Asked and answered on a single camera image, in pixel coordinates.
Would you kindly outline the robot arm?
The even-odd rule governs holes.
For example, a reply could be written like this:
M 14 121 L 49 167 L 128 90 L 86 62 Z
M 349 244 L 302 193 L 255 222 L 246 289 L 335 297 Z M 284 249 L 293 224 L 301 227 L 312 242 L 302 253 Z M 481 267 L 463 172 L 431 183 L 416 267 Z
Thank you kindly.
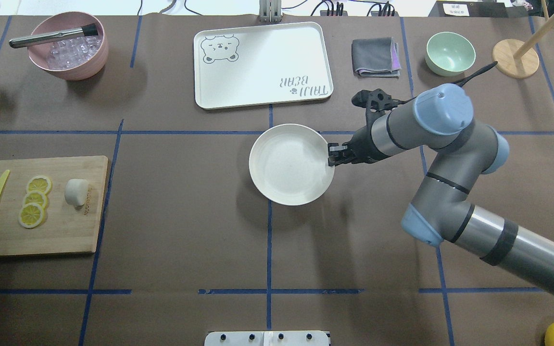
M 554 242 L 467 201 L 479 176 L 506 162 L 509 144 L 474 119 L 463 88 L 444 84 L 409 101 L 361 90 L 352 103 L 365 109 L 365 126 L 348 142 L 327 146 L 330 166 L 371 164 L 419 146 L 436 151 L 403 230 L 435 247 L 449 241 L 554 295 Z

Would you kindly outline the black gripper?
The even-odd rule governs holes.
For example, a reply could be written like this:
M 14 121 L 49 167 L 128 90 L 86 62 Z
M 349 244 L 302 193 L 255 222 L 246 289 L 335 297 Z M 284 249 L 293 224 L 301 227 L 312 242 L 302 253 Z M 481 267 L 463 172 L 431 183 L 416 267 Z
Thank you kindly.
M 354 133 L 352 138 L 343 144 L 328 143 L 329 167 L 341 164 L 372 164 L 384 160 L 384 153 L 378 151 L 368 127 L 362 127 Z

